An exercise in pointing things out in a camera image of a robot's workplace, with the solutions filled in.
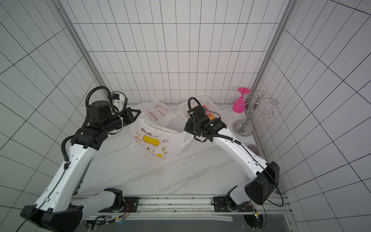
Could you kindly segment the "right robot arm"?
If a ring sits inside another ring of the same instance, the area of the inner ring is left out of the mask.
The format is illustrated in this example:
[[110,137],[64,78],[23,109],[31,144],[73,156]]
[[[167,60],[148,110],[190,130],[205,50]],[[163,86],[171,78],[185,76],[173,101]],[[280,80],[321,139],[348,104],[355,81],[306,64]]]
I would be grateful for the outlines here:
[[187,101],[189,119],[184,131],[199,142],[210,141],[226,151],[244,170],[249,181],[236,185],[226,195],[231,211],[247,202],[263,205],[276,190],[279,194],[280,167],[274,161],[268,163],[237,140],[221,118],[209,119],[206,109],[195,98]]

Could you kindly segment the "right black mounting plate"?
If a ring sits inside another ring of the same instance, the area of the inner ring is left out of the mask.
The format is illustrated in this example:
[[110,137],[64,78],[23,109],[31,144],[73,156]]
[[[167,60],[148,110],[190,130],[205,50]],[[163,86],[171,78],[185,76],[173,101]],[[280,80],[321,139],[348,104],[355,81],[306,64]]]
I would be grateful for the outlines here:
[[211,204],[214,207],[214,211],[217,213],[249,213],[254,212],[253,207],[247,205],[235,205],[227,197],[215,196],[211,200]]

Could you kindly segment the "black mounting plate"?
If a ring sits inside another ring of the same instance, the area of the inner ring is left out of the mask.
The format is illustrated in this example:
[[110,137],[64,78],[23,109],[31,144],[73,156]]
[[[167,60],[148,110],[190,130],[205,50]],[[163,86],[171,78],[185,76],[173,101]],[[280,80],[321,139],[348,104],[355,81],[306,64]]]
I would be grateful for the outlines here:
[[249,213],[254,212],[253,207],[247,205],[235,205],[227,197],[215,196],[211,200],[211,204],[214,207],[214,211],[217,213]]
[[99,213],[120,213],[124,214],[127,211],[129,213],[137,212],[137,208],[139,205],[139,197],[123,197],[122,203],[120,206],[112,206],[110,208],[105,208]]

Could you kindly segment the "silver metal glass rack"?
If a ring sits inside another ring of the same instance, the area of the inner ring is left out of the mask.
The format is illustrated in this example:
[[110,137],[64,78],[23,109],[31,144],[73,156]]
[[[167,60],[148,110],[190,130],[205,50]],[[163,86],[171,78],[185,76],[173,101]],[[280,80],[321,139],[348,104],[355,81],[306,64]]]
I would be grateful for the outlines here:
[[264,108],[260,114],[263,115],[264,118],[272,118],[274,116],[272,108],[267,103],[265,103],[264,100],[270,100],[271,105],[278,105],[279,101],[272,97],[264,97],[264,95],[265,92],[259,90],[256,96],[248,97],[248,101],[245,101],[246,104],[244,112],[246,113],[246,117],[244,119],[236,120],[232,126],[233,131],[238,136],[248,137],[253,134],[254,126],[252,118],[259,113],[259,107],[261,105],[263,105]]

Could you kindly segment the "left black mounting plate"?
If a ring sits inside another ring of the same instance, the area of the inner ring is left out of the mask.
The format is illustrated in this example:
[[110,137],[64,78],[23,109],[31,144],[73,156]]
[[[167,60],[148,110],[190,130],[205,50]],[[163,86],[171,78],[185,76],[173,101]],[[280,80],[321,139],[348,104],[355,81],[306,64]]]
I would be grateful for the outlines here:
[[137,212],[137,208],[139,205],[139,197],[123,197],[122,203],[120,206],[112,206],[110,208],[105,208],[99,213],[120,213],[124,214],[127,211],[129,213]]

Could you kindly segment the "orange pink peach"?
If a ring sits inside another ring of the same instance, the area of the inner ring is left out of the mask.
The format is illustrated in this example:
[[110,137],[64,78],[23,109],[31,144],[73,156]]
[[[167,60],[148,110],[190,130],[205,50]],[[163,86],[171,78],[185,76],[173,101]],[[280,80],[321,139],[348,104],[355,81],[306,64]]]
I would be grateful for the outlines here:
[[207,113],[207,116],[210,120],[213,120],[214,119],[214,114],[213,113]]

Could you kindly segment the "pink plastic wine glass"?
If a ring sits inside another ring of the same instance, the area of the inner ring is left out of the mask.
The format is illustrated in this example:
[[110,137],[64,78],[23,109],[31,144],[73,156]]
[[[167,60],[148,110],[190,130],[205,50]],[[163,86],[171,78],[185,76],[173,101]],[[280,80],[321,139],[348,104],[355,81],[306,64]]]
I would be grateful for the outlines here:
[[250,94],[250,89],[245,88],[245,87],[241,87],[241,88],[238,89],[238,92],[240,93],[241,96],[238,97],[236,99],[236,101],[234,102],[232,110],[233,110],[233,112],[240,114],[245,109],[246,102],[245,102],[244,98],[245,98],[246,95]]

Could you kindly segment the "white perforated plastic basket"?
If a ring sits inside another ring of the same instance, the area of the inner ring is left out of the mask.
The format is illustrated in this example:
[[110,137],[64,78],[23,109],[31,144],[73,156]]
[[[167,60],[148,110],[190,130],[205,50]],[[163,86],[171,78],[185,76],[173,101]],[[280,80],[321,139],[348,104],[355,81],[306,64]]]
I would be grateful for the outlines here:
[[[206,114],[209,113],[209,112],[213,113],[215,118],[220,117],[220,119],[223,123],[225,123],[227,126],[229,125],[228,118],[224,115],[224,113],[207,96],[199,96],[199,97],[196,97],[196,98],[201,103],[201,105],[207,106]],[[178,105],[178,109],[181,111],[181,113],[183,114],[183,118],[185,118],[186,120],[189,119],[189,115],[188,115],[189,108],[188,108],[188,103],[187,102],[188,102],[188,100],[186,100],[185,102]]]

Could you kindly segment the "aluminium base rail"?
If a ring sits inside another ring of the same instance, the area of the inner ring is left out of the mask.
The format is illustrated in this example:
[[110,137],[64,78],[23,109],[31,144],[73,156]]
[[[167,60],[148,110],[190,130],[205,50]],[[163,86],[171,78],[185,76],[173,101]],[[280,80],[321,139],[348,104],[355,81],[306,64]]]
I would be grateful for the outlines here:
[[254,212],[241,213],[217,213],[211,204],[213,195],[142,195],[127,196],[139,197],[137,212],[124,214],[120,213],[91,213],[86,221],[121,221],[121,220],[145,220],[145,219],[180,219],[180,220],[222,220],[231,221],[233,215],[285,215],[293,211],[288,202],[287,196],[273,194],[261,206],[255,203],[244,203],[251,206]]

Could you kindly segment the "white bag with red print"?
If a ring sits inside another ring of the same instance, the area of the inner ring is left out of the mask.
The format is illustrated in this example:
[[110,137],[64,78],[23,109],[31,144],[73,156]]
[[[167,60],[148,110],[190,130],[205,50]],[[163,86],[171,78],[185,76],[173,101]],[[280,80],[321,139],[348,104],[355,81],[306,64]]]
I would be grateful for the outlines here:
[[150,120],[162,127],[167,127],[176,114],[159,99],[152,102],[142,102],[134,107],[141,110]]

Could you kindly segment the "translucent white plastic bag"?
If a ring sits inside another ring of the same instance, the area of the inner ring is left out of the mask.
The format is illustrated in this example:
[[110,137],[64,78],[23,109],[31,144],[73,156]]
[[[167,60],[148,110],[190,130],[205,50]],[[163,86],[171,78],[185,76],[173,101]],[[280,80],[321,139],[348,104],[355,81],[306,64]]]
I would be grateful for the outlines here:
[[130,132],[145,150],[162,158],[178,155],[193,139],[192,134],[159,126],[146,115],[139,115],[130,125]]

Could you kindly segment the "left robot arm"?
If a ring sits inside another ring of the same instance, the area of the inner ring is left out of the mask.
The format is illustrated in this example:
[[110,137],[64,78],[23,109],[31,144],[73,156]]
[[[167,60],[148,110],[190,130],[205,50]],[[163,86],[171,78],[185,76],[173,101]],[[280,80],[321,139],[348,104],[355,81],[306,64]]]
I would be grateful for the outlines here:
[[106,188],[81,202],[71,202],[103,142],[140,115],[140,110],[127,104],[124,93],[110,92],[105,86],[95,87],[87,94],[85,121],[74,135],[62,141],[64,161],[35,204],[22,209],[20,216],[25,221],[52,232],[73,232],[83,220],[101,210],[129,209],[122,191],[116,188]]

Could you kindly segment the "pale pink mug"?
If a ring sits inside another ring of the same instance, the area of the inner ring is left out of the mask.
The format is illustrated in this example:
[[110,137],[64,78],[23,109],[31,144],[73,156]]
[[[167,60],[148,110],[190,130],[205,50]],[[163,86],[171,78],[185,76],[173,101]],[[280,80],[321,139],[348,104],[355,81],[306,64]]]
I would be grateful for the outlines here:
[[249,150],[251,150],[256,156],[261,158],[261,150],[258,146],[254,145],[254,144],[249,144],[249,145],[247,145],[247,148]]

